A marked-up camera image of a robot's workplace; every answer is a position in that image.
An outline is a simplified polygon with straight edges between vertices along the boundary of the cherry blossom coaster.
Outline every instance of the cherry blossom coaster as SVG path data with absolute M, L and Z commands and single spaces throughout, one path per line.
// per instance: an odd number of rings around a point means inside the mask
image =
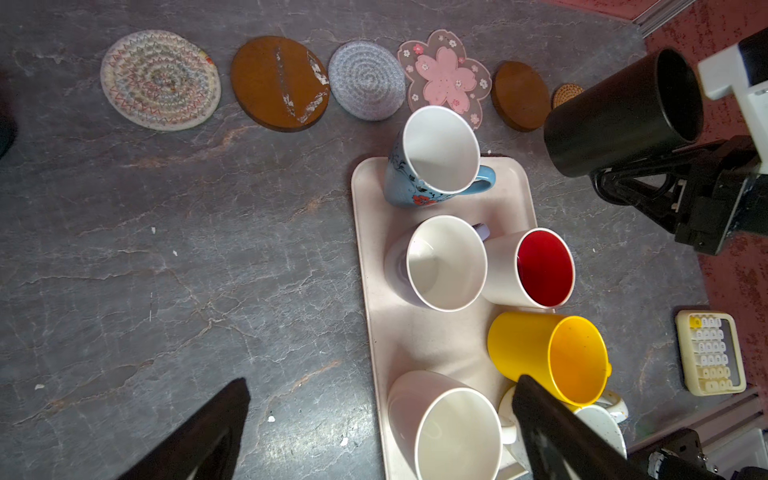
M 435 30 L 426 43 L 408 40 L 397 59 L 411 81 L 408 105 L 416 111 L 426 105 L 445 105 L 460 114 L 473 129 L 482 123 L 480 100 L 491 93 L 491 74 L 482 63 L 467 58 L 462 41 L 447 30 Z

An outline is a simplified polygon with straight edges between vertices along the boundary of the colorful woven coaster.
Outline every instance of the colorful woven coaster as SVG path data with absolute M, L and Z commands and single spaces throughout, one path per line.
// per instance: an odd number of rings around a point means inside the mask
M 101 63 L 101 87 L 128 120 L 161 131 L 203 123 L 221 97 L 214 61 L 162 30 L 137 31 L 115 42 Z

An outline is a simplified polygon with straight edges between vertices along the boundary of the speckled white mug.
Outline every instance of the speckled white mug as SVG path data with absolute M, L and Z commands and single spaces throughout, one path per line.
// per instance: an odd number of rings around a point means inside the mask
M 504 429 L 491 402 L 448 376 L 413 370 L 389 389 L 392 436 L 418 480 L 493 480 Z
M 515 387 L 513 386 L 507 391 L 498 406 L 498 418 L 502 428 L 508 429 L 511 426 L 516 426 L 518 423 L 515 414 L 512 412 L 512 396 L 514 395 Z M 567 403 L 563 403 L 563 405 L 567 406 L 574 415 L 594 430 L 614 450 L 621 453 L 624 458 L 627 458 L 627 443 L 624 441 L 624 436 L 621 434 L 621 429 L 619 429 L 618 425 L 629 417 L 627 405 L 616 392 L 611 390 L 605 390 L 598 402 L 604 403 L 607 406 L 602 407 L 592 404 L 578 407 L 568 405 Z M 528 453 L 525 451 L 522 435 L 517 435 L 517 438 L 512 443 L 505 443 L 505 446 L 509 453 L 515 457 L 515 460 L 530 472 L 531 463 L 528 461 Z

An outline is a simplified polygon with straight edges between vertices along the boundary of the tray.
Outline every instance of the tray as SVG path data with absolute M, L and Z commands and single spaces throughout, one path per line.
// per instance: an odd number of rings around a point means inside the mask
M 387 478 L 415 478 L 392 436 L 386 411 L 389 387 L 403 373 L 417 369 L 442 373 L 477 389 L 496 406 L 512 385 L 494 367 L 485 344 L 491 321 L 501 312 L 519 309 L 494 305 L 480 296 L 458 312 L 426 310 L 400 299 L 384 278 L 384 255 L 389 246 L 426 218 L 451 214 L 470 224 L 482 222 L 490 228 L 491 238 L 537 226 L 528 177 L 520 164 L 509 157 L 483 157 L 482 164 L 496 172 L 496 185 L 491 190 L 414 209 L 393 207 L 384 199 L 386 157 L 364 160 L 352 175 L 362 291 Z M 502 449 L 502 455 L 498 480 L 526 473 L 507 449 Z

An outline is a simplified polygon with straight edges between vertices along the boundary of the countertop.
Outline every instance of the countertop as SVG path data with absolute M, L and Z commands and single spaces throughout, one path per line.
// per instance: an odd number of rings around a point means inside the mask
M 101 91 L 107 49 L 152 28 L 219 68 L 220 106 L 196 128 L 142 128 Z M 644 54 L 631 24 L 529 0 L 4 7 L 0 93 L 19 126 L 0 160 L 8 478 L 115 478 L 240 376 L 252 400 L 236 478 L 383 477 L 349 179 L 388 153 L 407 105 L 365 122 L 331 99 L 318 124 L 282 134 L 240 110 L 229 70 L 260 35 L 328 62 L 347 41 L 394 52 L 438 28 L 491 72 L 523 61 L 550 89 L 589 87 Z M 578 278 L 561 311 L 603 333 L 627 442 L 717 403 L 684 388 L 677 359 L 673 308 L 707 300 L 692 249 L 561 176 L 541 130 L 515 132 L 483 106 L 482 151 L 520 162 L 539 225 L 570 244 Z

